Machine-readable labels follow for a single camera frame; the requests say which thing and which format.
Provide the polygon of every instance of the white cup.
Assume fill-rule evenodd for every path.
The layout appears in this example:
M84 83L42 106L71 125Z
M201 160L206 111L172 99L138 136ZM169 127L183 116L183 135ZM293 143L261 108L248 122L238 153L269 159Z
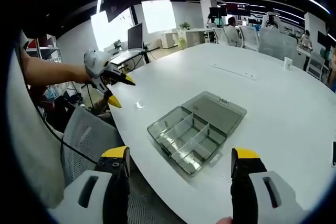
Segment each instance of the white cup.
M285 69L290 69L290 66L292 66L292 62L293 60L288 58L288 57L285 57L285 62L283 63L283 68Z

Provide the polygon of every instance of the television screen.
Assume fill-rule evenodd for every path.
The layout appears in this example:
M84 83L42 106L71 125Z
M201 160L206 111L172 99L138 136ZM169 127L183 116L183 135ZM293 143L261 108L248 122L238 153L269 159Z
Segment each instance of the television screen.
M250 16L250 6L245 4L226 4L227 13L231 15Z

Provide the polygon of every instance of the cable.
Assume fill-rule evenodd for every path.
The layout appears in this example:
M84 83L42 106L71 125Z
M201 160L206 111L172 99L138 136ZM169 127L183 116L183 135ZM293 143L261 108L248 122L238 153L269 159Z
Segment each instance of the cable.
M133 59L131 59L132 61L133 61L133 66L135 66L135 61L133 60ZM134 69L133 69L134 70ZM131 70L131 71L133 71L133 70Z
M19 61L19 65L20 65L20 68L21 70L23 69L22 68L22 62L21 62L21 48L20 46L18 47L18 61ZM30 91L29 91L29 88L28 88L28 84L27 84L27 80L26 80L26 77L25 77L25 74L22 73L23 75L23 79L24 79L24 82L25 82L25 85L26 85L26 89L27 89L27 92L30 96ZM82 152L80 152L79 150L73 148L72 146L70 146L69 144L67 144L66 142L63 141L63 139L61 139L58 135L56 135L56 133L50 128L49 124L47 123L47 121L45 120L44 116L42 115L41 111L38 109L38 106L33 103L35 109L37 110L37 113L39 114L39 116L41 117L44 125L47 127L47 129L51 132L51 134L63 145L65 145L66 147L68 147L70 150L76 152L78 155L82 156L83 158L85 158L87 161L93 163L93 164L97 164L97 162L93 161L92 159L90 159L88 156L84 155Z
M149 51L149 53L151 54L151 56L153 57L154 60L158 60L158 59L156 59L156 58L152 55L152 52L151 52L151 51Z
M137 65L139 64L140 60L134 65L134 68L132 69L132 71L137 67Z
M93 106L93 102L92 102L90 91L89 91L89 85L87 84L86 87L88 89L88 94L89 94L90 102L91 102L91 105L92 105L92 111L94 111L94 106Z

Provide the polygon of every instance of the mesh chair back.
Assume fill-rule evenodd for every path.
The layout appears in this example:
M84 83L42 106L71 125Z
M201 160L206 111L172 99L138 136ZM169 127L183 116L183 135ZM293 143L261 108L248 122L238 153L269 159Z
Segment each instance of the mesh chair back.
M94 161L98 161L106 150L123 145L116 128L82 107L75 108L64 131L63 140ZM95 168L94 164L64 145L61 159L66 185L84 171Z
M259 37L255 27L239 26L244 41L244 48L258 50Z
M217 43L222 45L228 45L227 37L223 28L213 28Z
M296 43L296 39L277 30L261 29L258 52L279 60L284 60L285 57L293 59L297 53Z
M292 64L296 66L297 68L303 70L305 67L306 58L307 56L305 54L297 52L292 58L293 60Z
M307 73L321 80L324 62L325 60L321 56L316 52L312 52L307 66Z

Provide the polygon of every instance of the human arm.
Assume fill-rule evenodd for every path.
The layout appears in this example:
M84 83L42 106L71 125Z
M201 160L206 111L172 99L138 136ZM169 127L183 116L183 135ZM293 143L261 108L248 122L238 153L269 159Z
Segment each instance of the human arm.
M26 82L32 86L48 86L67 81L86 83L91 80L85 66L53 63L29 56L21 51L22 71Z
M331 59L331 68L336 71L336 49Z
M303 43L303 37L304 37L304 36L305 36L304 34L301 36L301 39L300 39L300 45L302 45L302 43Z
M308 47L310 47L310 48L311 48L311 50L313 50L313 43L311 42L311 40L310 40L310 39L309 39Z

